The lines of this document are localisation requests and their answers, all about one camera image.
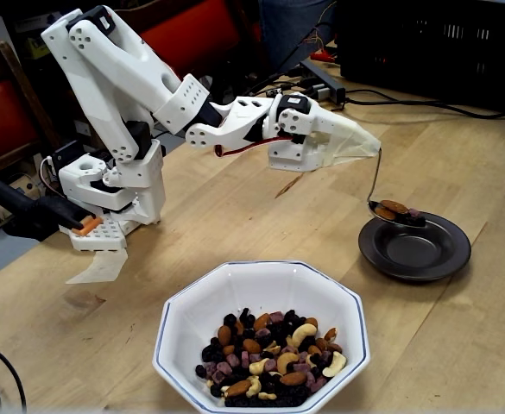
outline wooden table surface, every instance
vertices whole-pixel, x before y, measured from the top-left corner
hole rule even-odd
[[[473,247],[464,271],[405,285],[366,263],[374,159],[298,174],[269,169],[265,147],[220,160],[181,146],[165,160],[162,222],[129,236],[116,281],[65,285],[92,254],[58,233],[0,272],[0,351],[28,406],[190,411],[151,365],[164,301],[229,260],[296,259],[360,294],[367,318],[371,362],[325,411],[505,409],[505,120],[344,113],[382,141],[375,197],[455,222]],[[1,364],[0,386],[17,405]]]

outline black plate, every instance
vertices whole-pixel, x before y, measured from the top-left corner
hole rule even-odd
[[[412,229],[373,218],[359,234],[359,249],[379,271],[409,281],[438,280],[462,269],[470,242],[454,223],[422,213],[426,226]]]

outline jeans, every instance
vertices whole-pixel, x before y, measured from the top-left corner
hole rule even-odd
[[[279,68],[333,2],[334,0],[259,0],[262,43],[274,71],[285,72],[321,48],[319,41],[302,42],[292,57]],[[333,4],[323,14],[322,22],[334,21],[335,7],[336,4]],[[321,26],[318,33],[324,43],[331,39],[331,29],[327,26]]]

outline chair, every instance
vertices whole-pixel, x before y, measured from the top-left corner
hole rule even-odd
[[[53,124],[10,45],[0,41],[0,171],[59,146]]]
[[[267,58],[240,0],[155,0],[117,13],[180,76],[206,74],[237,46],[255,70],[268,74]]]

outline black crate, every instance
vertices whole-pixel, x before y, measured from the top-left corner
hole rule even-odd
[[[341,74],[505,110],[505,3],[338,0]]]

